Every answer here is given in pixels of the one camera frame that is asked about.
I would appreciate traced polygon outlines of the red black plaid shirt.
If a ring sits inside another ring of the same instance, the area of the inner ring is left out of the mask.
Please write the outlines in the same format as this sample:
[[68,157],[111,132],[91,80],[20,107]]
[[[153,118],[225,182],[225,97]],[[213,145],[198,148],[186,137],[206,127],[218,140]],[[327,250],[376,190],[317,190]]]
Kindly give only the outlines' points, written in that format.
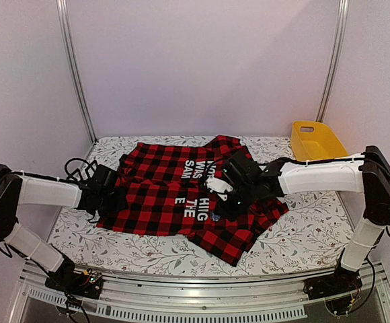
[[246,218],[214,222],[219,197],[204,188],[204,178],[221,178],[221,166],[235,152],[250,157],[235,137],[218,135],[190,147],[137,143],[120,158],[118,184],[128,190],[128,208],[100,219],[97,226],[143,236],[184,235],[222,261],[236,266],[257,238],[288,212],[273,199],[249,207]]

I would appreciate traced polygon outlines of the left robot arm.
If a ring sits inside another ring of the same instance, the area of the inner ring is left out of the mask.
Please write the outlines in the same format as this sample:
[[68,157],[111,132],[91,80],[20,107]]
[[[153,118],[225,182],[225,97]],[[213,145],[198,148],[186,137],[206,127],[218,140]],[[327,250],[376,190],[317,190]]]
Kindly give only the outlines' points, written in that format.
[[126,189],[118,184],[118,171],[97,161],[73,158],[63,177],[10,169],[0,164],[0,246],[34,262],[66,292],[75,291],[79,275],[74,262],[51,246],[20,215],[34,209],[74,209],[98,219],[127,208]]

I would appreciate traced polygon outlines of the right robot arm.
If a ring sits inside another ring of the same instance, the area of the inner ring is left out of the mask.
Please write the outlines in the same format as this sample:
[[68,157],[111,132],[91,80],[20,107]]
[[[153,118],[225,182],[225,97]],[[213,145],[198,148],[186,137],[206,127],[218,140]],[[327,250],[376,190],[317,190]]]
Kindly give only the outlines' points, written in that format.
[[219,197],[218,213],[243,215],[256,202],[290,194],[344,191],[364,195],[364,212],[351,240],[327,280],[332,293],[342,293],[354,280],[370,251],[390,226],[390,165],[378,147],[335,159],[297,161],[287,157],[260,164],[238,151],[221,166],[221,178],[209,176],[206,187]]

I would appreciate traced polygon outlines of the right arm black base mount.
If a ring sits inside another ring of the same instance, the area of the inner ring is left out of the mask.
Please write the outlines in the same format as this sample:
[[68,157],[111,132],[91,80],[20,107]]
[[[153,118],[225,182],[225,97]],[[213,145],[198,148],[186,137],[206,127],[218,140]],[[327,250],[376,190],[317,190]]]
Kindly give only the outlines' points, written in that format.
[[362,287],[359,271],[337,266],[333,273],[304,280],[303,291],[310,300],[356,291]]

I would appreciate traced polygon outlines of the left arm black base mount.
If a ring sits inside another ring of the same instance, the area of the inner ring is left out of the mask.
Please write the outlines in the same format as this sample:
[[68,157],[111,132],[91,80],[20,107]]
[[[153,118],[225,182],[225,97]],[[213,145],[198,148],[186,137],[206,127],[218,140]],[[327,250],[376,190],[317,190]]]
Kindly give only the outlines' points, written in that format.
[[45,281],[47,288],[90,299],[100,298],[103,284],[101,272],[91,268],[77,272],[74,262],[69,259],[64,259],[55,272],[49,272]]

